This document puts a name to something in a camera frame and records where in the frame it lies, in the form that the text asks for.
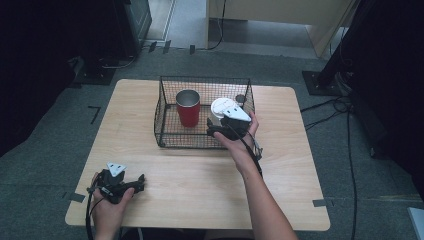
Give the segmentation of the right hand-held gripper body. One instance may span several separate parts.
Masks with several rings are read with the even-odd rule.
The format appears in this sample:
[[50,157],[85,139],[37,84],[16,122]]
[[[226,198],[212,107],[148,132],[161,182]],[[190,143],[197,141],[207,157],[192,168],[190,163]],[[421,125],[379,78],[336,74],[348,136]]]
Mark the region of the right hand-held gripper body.
[[224,136],[230,140],[238,140],[247,134],[251,117],[242,108],[229,107],[223,111],[223,115],[220,122]]

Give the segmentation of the black stand with base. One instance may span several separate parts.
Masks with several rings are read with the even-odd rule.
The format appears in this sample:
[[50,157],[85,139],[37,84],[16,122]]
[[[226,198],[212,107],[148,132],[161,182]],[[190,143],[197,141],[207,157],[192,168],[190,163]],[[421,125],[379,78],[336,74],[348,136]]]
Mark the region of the black stand with base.
[[352,43],[353,34],[357,31],[359,23],[363,20],[363,2],[365,0],[355,0],[356,8],[350,18],[350,27],[344,31],[339,45],[331,55],[329,61],[322,71],[303,71],[302,77],[310,95],[341,96],[341,90],[337,83],[336,76],[353,65],[349,45]]

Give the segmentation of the black stand base plate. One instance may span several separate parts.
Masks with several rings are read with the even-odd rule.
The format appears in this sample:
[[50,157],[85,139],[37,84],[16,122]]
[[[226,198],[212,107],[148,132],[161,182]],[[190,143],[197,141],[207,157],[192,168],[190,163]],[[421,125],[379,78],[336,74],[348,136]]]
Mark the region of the black stand base plate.
[[101,63],[86,62],[78,58],[73,66],[75,78],[73,84],[109,85],[115,70],[104,68]]

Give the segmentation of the red steel cup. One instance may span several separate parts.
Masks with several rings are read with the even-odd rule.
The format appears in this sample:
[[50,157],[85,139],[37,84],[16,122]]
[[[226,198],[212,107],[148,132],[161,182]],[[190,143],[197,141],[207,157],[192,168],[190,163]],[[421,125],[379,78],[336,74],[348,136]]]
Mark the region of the red steel cup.
[[200,95],[192,89],[183,89],[176,95],[177,112],[184,127],[195,127],[199,122]]

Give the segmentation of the black wire basket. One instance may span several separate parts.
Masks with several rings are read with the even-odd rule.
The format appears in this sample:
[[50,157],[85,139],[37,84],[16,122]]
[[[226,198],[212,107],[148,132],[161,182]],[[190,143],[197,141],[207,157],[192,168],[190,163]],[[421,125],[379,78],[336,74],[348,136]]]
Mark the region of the black wire basket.
[[[183,89],[192,89],[200,94],[199,122],[192,128],[181,124],[177,112],[176,95]],[[245,103],[236,102],[235,97],[239,94],[247,98]],[[247,114],[255,110],[249,78],[161,76],[159,100],[154,118],[154,135],[158,146],[182,149],[223,149],[216,139],[206,133],[207,119],[215,118],[210,106],[217,98],[234,100]]]

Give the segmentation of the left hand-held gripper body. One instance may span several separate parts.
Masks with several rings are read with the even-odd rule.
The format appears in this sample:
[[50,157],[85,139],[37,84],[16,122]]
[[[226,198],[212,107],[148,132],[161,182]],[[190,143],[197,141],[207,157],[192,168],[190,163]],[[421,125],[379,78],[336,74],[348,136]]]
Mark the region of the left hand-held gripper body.
[[100,193],[112,204],[118,204],[127,189],[133,188],[133,183],[125,183],[125,165],[109,162],[97,177],[97,187]]

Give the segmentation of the person's right hand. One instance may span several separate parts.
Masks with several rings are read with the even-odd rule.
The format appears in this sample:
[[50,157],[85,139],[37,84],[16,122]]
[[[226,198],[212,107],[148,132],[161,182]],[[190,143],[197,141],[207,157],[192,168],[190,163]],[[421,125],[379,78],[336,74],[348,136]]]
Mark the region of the person's right hand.
[[251,117],[251,123],[248,133],[242,139],[233,141],[220,133],[214,134],[214,138],[227,148],[235,162],[237,170],[242,175],[245,175],[248,171],[259,174],[258,168],[251,156],[251,152],[255,148],[254,140],[259,123],[254,112],[250,112],[249,115]]

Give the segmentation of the black angled floor tape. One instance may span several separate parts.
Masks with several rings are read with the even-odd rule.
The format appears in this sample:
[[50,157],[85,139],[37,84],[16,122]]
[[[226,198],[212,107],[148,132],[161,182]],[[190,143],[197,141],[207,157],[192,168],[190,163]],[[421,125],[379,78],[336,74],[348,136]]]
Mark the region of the black angled floor tape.
[[101,111],[101,107],[100,106],[88,106],[88,108],[89,109],[93,109],[95,111],[95,113],[94,113],[94,115],[93,115],[93,117],[91,119],[91,122],[90,122],[90,124],[92,125],[92,124],[95,123],[95,121],[96,121],[96,119],[97,119],[97,117],[98,117],[98,115],[99,115],[99,113]]

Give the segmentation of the black cabinet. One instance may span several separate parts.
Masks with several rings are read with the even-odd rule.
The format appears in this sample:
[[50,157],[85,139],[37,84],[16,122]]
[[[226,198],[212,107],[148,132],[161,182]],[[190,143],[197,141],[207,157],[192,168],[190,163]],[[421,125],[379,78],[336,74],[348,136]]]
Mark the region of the black cabinet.
[[114,0],[114,7],[122,56],[136,56],[152,23],[149,1]]

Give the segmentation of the dark curtain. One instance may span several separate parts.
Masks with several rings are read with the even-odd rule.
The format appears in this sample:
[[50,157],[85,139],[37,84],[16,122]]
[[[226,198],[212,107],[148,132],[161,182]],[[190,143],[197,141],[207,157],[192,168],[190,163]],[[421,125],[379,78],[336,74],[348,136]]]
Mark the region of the dark curtain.
[[363,0],[349,33],[349,85],[385,130],[378,146],[424,200],[424,0]]
[[26,141],[75,78],[95,0],[0,0],[0,157]]

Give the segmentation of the white flat object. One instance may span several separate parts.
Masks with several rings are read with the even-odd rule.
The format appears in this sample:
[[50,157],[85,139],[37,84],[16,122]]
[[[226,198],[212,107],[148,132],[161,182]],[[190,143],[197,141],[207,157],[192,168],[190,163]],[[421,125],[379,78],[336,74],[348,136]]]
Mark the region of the white flat object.
[[424,209],[409,207],[408,213],[418,240],[424,240]]

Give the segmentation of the clear cup with white lid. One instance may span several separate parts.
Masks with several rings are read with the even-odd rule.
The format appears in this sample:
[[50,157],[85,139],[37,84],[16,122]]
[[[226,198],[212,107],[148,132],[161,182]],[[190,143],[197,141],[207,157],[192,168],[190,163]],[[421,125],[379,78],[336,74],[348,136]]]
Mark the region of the clear cup with white lid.
[[230,98],[217,98],[212,102],[210,110],[212,115],[220,120],[225,116],[231,117],[237,107],[237,103]]

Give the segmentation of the person's left hand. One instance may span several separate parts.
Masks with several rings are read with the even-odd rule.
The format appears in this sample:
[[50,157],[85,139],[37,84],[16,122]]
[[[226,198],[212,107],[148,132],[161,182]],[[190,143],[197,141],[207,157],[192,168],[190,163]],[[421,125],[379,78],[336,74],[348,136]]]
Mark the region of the person's left hand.
[[127,189],[118,204],[112,204],[108,200],[103,199],[99,189],[95,189],[92,201],[95,204],[92,210],[92,219],[96,233],[100,234],[116,234],[126,212],[126,208],[134,195],[134,189]]

